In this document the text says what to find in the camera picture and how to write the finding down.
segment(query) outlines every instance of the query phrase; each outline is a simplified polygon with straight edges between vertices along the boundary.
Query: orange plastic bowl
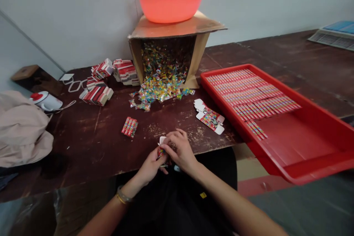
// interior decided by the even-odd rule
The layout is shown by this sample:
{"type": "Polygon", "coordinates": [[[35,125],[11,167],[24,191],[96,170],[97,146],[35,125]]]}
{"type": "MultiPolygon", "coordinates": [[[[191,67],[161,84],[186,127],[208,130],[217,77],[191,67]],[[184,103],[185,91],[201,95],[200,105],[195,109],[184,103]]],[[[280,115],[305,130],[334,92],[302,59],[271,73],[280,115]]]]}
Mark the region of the orange plastic bowl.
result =
{"type": "Polygon", "coordinates": [[[176,23],[194,16],[202,0],[140,0],[148,20],[155,23],[176,23]]]}

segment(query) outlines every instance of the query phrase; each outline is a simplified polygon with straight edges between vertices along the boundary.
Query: red kettle lid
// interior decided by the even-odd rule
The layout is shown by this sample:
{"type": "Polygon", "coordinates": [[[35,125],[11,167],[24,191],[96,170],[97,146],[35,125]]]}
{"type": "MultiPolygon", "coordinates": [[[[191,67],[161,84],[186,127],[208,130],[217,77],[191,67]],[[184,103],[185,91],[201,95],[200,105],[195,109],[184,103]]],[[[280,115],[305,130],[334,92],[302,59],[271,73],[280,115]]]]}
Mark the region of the red kettle lid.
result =
{"type": "Polygon", "coordinates": [[[33,94],[31,95],[31,99],[32,99],[33,101],[37,101],[37,100],[41,99],[42,97],[43,97],[43,94],[39,94],[39,93],[33,93],[33,94]]]}

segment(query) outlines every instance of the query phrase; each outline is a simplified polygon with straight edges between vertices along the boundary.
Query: wooden table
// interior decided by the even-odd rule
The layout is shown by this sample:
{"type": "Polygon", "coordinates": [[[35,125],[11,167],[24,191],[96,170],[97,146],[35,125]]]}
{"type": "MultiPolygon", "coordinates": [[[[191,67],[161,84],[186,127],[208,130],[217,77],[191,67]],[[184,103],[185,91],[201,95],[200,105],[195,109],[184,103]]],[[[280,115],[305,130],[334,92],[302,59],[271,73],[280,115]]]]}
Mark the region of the wooden table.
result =
{"type": "MultiPolygon", "coordinates": [[[[354,53],[307,41],[313,33],[208,47],[199,73],[251,63],[338,117],[354,114],[354,53]]],[[[72,73],[75,80],[83,80],[90,71],[72,73]]],[[[177,126],[188,132],[196,154],[242,141],[227,122],[225,132],[218,136],[195,118],[197,98],[219,111],[202,88],[194,96],[154,103],[151,112],[143,112],[129,107],[128,94],[136,88],[122,86],[113,77],[108,85],[115,93],[102,108],[78,100],[79,92],[62,95],[65,104],[77,103],[55,115],[48,126],[54,135],[52,154],[21,168],[20,175],[0,192],[0,202],[138,169],[159,136],[177,126]],[[120,133],[127,116],[139,122],[133,141],[120,133]]]]}

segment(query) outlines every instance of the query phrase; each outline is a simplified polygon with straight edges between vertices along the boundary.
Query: beige cloth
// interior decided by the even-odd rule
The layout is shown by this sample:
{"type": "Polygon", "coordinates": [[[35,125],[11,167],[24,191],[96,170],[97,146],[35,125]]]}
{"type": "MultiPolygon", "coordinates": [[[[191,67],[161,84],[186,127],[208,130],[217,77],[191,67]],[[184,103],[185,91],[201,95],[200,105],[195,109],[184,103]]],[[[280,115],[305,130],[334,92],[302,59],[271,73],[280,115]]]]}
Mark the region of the beige cloth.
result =
{"type": "Polygon", "coordinates": [[[17,91],[0,93],[0,167],[37,162],[47,156],[53,136],[48,116],[17,91]]]}

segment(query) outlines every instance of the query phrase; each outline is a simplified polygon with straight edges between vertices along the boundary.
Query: human hand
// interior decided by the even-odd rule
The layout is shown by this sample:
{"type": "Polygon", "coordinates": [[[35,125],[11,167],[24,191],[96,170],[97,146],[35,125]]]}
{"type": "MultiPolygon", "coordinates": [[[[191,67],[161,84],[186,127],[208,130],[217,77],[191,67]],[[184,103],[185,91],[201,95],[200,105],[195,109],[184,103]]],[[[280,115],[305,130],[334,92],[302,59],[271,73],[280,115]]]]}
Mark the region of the human hand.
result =
{"type": "Polygon", "coordinates": [[[195,158],[191,145],[189,144],[187,133],[181,129],[176,128],[176,131],[170,132],[167,135],[161,147],[166,150],[171,159],[187,174],[191,175],[199,165],[195,158]],[[169,142],[176,145],[174,151],[169,145],[169,142]]]}
{"type": "Polygon", "coordinates": [[[168,174],[165,168],[160,168],[160,166],[167,162],[168,156],[165,154],[157,160],[157,153],[160,147],[155,148],[147,156],[146,160],[141,166],[140,170],[134,176],[141,183],[142,187],[147,185],[152,179],[154,179],[158,169],[160,169],[164,174],[168,174]]]}

